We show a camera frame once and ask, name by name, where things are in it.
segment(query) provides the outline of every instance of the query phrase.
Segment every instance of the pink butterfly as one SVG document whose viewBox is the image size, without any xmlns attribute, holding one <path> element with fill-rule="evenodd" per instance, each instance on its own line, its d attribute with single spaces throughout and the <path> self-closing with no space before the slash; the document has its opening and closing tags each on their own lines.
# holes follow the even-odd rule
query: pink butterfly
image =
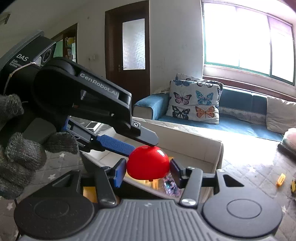
<svg viewBox="0 0 296 241">
<path fill-rule="evenodd" d="M 175 101 L 176 103 L 180 104 L 182 102 L 182 104 L 189 104 L 189 100 L 191 98 L 192 95 L 185 95 L 184 97 L 183 96 L 180 96 L 179 94 L 177 94 L 176 92 L 174 92 L 174 95 L 175 95 Z"/>
</svg>

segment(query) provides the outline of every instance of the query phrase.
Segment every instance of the red ball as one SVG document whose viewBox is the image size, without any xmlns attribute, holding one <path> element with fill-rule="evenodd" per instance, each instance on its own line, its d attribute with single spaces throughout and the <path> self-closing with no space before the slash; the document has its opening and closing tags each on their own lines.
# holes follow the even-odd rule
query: red ball
<svg viewBox="0 0 296 241">
<path fill-rule="evenodd" d="M 140 146 L 128 157 L 126 170 L 134 179 L 153 181 L 168 174 L 170 160 L 157 146 Z"/>
</svg>

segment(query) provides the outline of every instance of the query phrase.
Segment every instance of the orange butterfly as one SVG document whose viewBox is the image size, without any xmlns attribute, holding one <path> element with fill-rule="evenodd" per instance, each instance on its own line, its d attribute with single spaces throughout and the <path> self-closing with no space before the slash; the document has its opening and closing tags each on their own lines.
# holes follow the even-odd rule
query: orange butterfly
<svg viewBox="0 0 296 241">
<path fill-rule="evenodd" d="M 207 118 L 213 118 L 214 117 L 214 112 L 215 112 L 215 108 L 213 106 L 211 106 L 210 108 L 208 108 L 207 110 L 201 109 L 199 107 L 195 107 L 196 110 L 196 115 L 198 118 L 203 118 L 204 116 Z"/>
</svg>

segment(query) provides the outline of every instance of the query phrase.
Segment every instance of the sofa armrest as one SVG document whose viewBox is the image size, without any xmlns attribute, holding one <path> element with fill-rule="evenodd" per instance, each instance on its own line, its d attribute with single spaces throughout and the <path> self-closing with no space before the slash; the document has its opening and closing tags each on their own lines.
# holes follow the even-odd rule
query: sofa armrest
<svg viewBox="0 0 296 241">
<path fill-rule="evenodd" d="M 139 100 L 133 106 L 133 116 L 143 119 L 158 120 L 162 117 L 169 103 L 169 94 L 159 93 Z"/>
</svg>

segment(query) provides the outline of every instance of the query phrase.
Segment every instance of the sofa backrest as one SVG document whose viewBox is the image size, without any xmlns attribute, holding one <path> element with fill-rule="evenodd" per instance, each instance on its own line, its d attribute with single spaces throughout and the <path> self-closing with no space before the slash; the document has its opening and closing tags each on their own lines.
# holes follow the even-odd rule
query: sofa backrest
<svg viewBox="0 0 296 241">
<path fill-rule="evenodd" d="M 240 120 L 266 125 L 267 96 L 233 87 L 224 87 L 219 112 Z"/>
</svg>

